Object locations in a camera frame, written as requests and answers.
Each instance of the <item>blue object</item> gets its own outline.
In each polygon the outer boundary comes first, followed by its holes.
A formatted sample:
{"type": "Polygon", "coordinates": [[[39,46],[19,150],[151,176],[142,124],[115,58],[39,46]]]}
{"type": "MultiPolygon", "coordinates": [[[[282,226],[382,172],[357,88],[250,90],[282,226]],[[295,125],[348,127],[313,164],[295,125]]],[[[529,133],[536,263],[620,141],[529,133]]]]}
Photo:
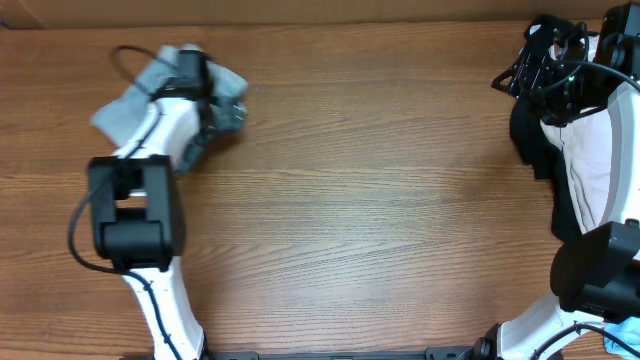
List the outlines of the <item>blue object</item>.
{"type": "MultiPolygon", "coordinates": [[[[609,324],[605,327],[605,330],[640,351],[640,318],[631,317],[619,325],[609,324]]],[[[607,338],[604,339],[604,348],[608,353],[618,355],[624,359],[636,359],[635,356],[607,338]]]]}

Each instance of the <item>wooden table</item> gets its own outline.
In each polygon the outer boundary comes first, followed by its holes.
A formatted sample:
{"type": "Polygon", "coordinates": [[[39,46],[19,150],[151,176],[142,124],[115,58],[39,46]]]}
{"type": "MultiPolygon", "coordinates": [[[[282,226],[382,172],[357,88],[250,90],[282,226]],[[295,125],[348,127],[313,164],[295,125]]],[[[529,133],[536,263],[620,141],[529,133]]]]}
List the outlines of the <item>wooden table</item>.
{"type": "MultiPolygon", "coordinates": [[[[551,186],[492,90],[525,22],[0,32],[0,358],[151,351],[117,276],[67,251],[118,44],[196,43],[246,77],[243,134],[180,180],[185,281],[216,351],[470,345],[549,291],[551,186]]],[[[139,71],[146,59],[126,61],[139,71]]],[[[85,214],[84,256],[97,260],[85,214]]],[[[606,357],[586,336],[570,359],[606,357]]]]}

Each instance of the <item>gray cloth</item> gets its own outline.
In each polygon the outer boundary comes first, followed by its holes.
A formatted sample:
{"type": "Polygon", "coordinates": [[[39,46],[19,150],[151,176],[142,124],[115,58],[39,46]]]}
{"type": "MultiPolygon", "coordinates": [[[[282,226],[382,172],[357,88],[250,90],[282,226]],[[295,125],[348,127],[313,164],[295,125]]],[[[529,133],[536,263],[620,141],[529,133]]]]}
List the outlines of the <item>gray cloth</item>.
{"type": "MultiPolygon", "coordinates": [[[[197,46],[190,44],[181,49],[200,50],[197,46]]],[[[158,57],[175,64],[179,50],[173,46],[163,46],[158,52],[158,57]]],[[[213,62],[209,62],[208,66],[214,78],[212,95],[218,99],[216,105],[212,105],[216,132],[239,131],[246,116],[246,109],[240,102],[240,98],[247,91],[247,81],[233,71],[213,62]]],[[[136,81],[153,92],[174,75],[173,69],[153,60],[138,75],[136,81]]],[[[117,146],[123,146],[142,123],[148,103],[147,94],[135,86],[130,86],[122,97],[98,110],[91,118],[91,124],[100,129],[117,146]]]]}

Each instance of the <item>table surface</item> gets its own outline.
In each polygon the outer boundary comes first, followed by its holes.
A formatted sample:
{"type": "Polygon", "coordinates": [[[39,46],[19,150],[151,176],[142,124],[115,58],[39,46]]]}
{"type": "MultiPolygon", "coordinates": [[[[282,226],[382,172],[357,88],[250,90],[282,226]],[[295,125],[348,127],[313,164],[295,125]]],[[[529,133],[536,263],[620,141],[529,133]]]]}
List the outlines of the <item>table surface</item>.
{"type": "MultiPolygon", "coordinates": [[[[0,358],[151,351],[117,276],[67,251],[91,115],[119,44],[195,43],[246,77],[249,117],[179,181],[184,273],[215,351],[471,345],[549,291],[551,185],[490,88],[526,22],[0,32],[0,358]]],[[[133,71],[146,59],[126,56],[133,71]]],[[[87,216],[77,238],[94,255],[87,216]]],[[[570,359],[605,358],[588,335],[570,359]]]]}

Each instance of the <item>black fabric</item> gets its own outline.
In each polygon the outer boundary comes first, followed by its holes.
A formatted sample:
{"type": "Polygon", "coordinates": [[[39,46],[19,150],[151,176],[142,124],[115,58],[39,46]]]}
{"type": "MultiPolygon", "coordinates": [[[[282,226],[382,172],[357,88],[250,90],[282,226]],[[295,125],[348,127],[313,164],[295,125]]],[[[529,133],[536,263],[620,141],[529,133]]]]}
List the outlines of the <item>black fabric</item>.
{"type": "Polygon", "coordinates": [[[509,130],[520,158],[533,167],[535,178],[550,179],[553,183],[551,232],[565,242],[579,239],[582,233],[571,202],[564,156],[544,135],[527,94],[522,94],[516,101],[511,111],[509,130]]]}

